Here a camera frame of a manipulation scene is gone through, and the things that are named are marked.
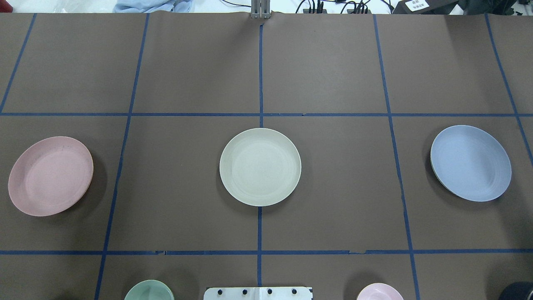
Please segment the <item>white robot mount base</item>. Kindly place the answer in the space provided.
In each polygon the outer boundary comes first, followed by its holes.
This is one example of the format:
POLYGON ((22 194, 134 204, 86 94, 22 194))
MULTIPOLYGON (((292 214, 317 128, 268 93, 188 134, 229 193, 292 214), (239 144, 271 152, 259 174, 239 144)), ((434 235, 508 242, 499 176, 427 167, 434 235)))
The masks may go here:
POLYGON ((296 287, 219 287, 208 288, 204 300, 312 300, 312 288, 296 287))

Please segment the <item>aluminium frame post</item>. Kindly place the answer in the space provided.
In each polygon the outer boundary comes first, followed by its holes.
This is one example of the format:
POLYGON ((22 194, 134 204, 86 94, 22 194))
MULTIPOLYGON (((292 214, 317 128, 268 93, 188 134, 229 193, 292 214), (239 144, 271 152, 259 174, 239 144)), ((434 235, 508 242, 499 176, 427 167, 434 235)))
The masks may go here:
POLYGON ((270 0, 251 0, 251 18, 269 19, 271 17, 270 0))

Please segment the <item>black box with label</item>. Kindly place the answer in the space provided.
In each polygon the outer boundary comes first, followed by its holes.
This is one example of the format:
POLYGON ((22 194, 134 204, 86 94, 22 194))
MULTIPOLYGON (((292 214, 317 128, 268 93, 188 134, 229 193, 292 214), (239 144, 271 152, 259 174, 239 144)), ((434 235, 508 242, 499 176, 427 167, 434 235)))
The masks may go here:
POLYGON ((394 8, 393 15, 449 15, 459 0, 403 0, 394 8))

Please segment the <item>dark blue pot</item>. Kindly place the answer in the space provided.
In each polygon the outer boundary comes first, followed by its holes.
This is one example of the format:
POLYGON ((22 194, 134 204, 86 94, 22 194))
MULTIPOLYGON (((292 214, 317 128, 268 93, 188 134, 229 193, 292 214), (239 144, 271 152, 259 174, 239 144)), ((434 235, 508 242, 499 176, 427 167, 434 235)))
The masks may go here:
POLYGON ((499 300, 532 300, 533 282, 514 282, 503 289, 499 300))

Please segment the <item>pink plate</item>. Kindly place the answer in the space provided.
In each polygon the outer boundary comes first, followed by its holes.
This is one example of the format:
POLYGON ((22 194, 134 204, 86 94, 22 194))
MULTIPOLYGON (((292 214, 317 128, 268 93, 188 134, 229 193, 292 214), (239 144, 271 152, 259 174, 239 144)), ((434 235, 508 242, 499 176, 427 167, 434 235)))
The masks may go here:
POLYGON ((67 136, 45 138, 14 163, 8 195, 13 205, 29 216, 52 216, 83 197, 94 169, 91 152, 82 142, 67 136))

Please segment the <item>blue plate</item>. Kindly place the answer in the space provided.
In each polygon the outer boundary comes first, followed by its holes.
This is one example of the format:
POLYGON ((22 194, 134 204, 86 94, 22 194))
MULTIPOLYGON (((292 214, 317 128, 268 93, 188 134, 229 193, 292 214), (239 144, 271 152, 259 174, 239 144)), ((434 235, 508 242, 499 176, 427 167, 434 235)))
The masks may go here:
POLYGON ((443 129, 430 148, 438 181, 462 199, 485 203, 502 196, 512 179, 512 165, 501 143, 470 125, 443 129))

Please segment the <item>pink bowl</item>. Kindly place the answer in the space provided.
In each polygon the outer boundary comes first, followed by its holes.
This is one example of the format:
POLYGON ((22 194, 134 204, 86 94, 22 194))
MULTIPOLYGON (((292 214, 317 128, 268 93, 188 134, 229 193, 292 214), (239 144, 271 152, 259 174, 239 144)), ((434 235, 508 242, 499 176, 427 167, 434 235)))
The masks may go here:
POLYGON ((364 287, 356 300, 403 300, 402 295, 385 283, 372 283, 364 287))

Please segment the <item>green bowl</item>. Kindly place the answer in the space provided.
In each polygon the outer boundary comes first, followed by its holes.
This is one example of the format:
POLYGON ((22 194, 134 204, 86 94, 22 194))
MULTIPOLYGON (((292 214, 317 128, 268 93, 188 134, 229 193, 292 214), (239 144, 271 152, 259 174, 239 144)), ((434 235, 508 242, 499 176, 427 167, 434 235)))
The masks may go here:
POLYGON ((158 280, 145 280, 134 285, 124 300, 175 300, 171 289, 158 280))

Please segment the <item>light blue cloth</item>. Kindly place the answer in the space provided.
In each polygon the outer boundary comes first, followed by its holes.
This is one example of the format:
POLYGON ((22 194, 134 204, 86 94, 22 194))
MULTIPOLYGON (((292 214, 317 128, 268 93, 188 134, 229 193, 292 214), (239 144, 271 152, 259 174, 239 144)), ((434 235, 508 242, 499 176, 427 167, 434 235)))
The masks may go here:
POLYGON ((194 0, 118 0, 113 13, 152 13, 167 11, 187 13, 192 8, 194 0))

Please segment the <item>cream white plate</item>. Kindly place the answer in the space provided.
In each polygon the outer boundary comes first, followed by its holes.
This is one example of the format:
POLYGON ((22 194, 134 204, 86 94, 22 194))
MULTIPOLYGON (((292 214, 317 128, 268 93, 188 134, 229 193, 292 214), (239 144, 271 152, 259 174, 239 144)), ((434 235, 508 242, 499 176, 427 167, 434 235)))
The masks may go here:
POLYGON ((281 203, 301 178, 301 156, 284 134, 252 128, 234 136, 221 153, 219 175, 227 192, 255 207, 281 203))

